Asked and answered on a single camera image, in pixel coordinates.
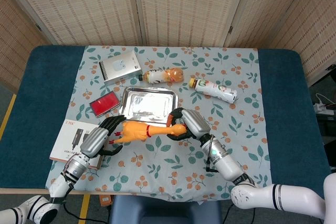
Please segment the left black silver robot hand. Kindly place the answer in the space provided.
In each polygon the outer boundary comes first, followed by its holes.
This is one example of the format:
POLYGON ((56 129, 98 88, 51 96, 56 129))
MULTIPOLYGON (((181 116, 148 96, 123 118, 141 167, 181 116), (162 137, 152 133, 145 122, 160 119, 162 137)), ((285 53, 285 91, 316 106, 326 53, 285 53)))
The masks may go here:
POLYGON ((115 131, 117 126, 126 120, 124 115, 111 116, 106 118, 98 127, 94 128, 80 145, 80 152, 89 159, 100 156, 114 156, 118 154, 123 146, 120 145, 112 151, 104 149, 104 145, 109 136, 115 131))

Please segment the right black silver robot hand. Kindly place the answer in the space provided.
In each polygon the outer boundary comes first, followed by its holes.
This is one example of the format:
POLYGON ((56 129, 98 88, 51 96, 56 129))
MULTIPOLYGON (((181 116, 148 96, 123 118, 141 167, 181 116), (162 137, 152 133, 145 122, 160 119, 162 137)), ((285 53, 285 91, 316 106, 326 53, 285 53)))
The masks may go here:
POLYGON ((191 137, 199 141, 209 140, 211 128, 199 112, 185 108, 177 108, 169 114, 166 126, 175 125, 177 119, 182 119, 186 126, 186 133, 182 133, 178 136, 167 134, 168 138, 174 141, 191 137))

